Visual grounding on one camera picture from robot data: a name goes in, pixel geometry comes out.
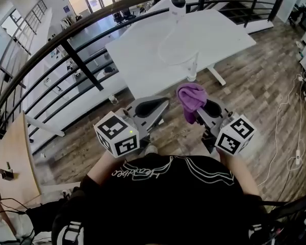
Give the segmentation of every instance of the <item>office chair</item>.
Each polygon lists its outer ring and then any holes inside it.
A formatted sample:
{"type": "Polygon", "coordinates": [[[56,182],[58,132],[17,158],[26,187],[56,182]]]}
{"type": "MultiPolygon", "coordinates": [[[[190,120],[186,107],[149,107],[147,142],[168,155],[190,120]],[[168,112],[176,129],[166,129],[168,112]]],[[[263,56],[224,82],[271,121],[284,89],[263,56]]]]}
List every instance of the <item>office chair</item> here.
{"type": "Polygon", "coordinates": [[[117,12],[113,14],[113,20],[117,23],[117,25],[119,25],[124,21],[124,18],[119,12],[117,12]]]}
{"type": "Polygon", "coordinates": [[[136,15],[131,14],[129,8],[123,9],[121,12],[122,12],[123,18],[125,20],[131,20],[131,19],[134,19],[136,17],[136,15]]]}

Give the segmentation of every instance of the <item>wooden floor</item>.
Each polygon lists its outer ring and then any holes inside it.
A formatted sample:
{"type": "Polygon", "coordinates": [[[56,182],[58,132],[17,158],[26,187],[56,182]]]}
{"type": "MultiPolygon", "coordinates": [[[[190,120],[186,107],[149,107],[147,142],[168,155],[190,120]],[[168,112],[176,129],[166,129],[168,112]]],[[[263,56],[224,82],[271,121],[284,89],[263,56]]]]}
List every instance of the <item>wooden floor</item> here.
{"type": "MultiPolygon", "coordinates": [[[[248,168],[260,184],[268,174],[269,164],[275,154],[274,129],[276,112],[280,103],[287,100],[293,80],[301,67],[295,59],[298,49],[295,41],[302,34],[279,20],[271,30],[252,35],[257,45],[218,63],[215,68],[225,79],[221,87],[216,79],[204,70],[197,81],[208,94],[224,101],[229,110],[244,114],[257,127],[258,134],[242,154],[248,168]]],[[[165,123],[152,132],[151,138],[161,155],[207,155],[200,138],[203,127],[186,123],[182,107],[175,98],[177,85],[163,94],[171,97],[165,123]]],[[[271,165],[268,181],[261,185],[261,196],[265,200],[277,200],[288,176],[287,161],[295,155],[298,141],[300,84],[290,95],[290,104],[282,105],[278,115],[278,154],[271,165]]],[[[56,138],[41,152],[48,161],[42,162],[40,153],[35,155],[37,168],[43,183],[68,183],[79,181],[96,163],[104,148],[99,144],[93,124],[97,123],[110,110],[125,107],[132,101],[126,91],[119,97],[118,106],[110,103],[92,112],[66,131],[66,136],[56,138]],[[41,169],[49,163],[48,169],[41,169]]],[[[280,201],[293,200],[306,194],[306,105],[302,102],[301,139],[305,152],[303,166],[290,172],[289,182],[280,201]]]]}

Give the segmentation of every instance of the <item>desk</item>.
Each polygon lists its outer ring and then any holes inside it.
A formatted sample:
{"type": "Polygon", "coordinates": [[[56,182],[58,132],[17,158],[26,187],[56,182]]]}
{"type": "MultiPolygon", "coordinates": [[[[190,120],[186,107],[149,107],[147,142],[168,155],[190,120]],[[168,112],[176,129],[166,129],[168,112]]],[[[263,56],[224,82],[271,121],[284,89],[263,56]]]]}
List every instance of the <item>desk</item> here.
{"type": "MultiPolygon", "coordinates": [[[[0,169],[7,170],[7,162],[9,162],[14,173],[14,179],[11,181],[4,180],[0,176],[1,198],[14,198],[22,204],[28,204],[31,201],[33,201],[33,204],[39,203],[40,195],[46,192],[79,186],[79,183],[55,186],[39,185],[27,133],[28,123],[33,124],[33,121],[24,112],[21,112],[0,141],[0,169]]],[[[41,123],[38,125],[41,127],[45,126],[45,124],[41,123]]],[[[61,131],[56,131],[56,133],[63,136],[63,132],[61,131]]],[[[18,208],[20,206],[13,200],[4,200],[2,203],[12,208],[18,208]]]]}
{"type": "Polygon", "coordinates": [[[157,94],[188,75],[184,66],[168,65],[158,56],[158,47],[171,32],[160,47],[164,58],[181,62],[198,51],[197,71],[208,68],[222,85],[225,81],[214,64],[256,44],[243,28],[216,10],[186,14],[176,28],[169,14],[157,16],[142,20],[106,45],[136,99],[157,94]]]}

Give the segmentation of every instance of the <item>purple cloth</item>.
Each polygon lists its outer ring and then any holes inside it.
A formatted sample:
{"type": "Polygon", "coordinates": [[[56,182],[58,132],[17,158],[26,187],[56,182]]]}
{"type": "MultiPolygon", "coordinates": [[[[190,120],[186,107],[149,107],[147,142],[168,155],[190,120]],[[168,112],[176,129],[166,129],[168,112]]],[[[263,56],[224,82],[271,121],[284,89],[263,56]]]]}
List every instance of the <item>purple cloth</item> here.
{"type": "Polygon", "coordinates": [[[193,112],[206,104],[208,94],[199,84],[181,84],[176,90],[177,97],[184,108],[184,116],[187,122],[193,124],[196,118],[193,112]]]}

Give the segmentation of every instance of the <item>black t-shirt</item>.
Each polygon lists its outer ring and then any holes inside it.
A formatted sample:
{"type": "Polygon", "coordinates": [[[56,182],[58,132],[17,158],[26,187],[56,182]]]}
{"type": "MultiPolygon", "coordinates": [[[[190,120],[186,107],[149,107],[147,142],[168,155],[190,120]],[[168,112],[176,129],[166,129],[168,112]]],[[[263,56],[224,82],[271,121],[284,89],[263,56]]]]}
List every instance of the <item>black t-shirt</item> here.
{"type": "Polygon", "coordinates": [[[103,186],[86,176],[57,215],[52,241],[74,221],[84,244],[248,244],[260,200],[213,158],[149,154],[103,186]]]}

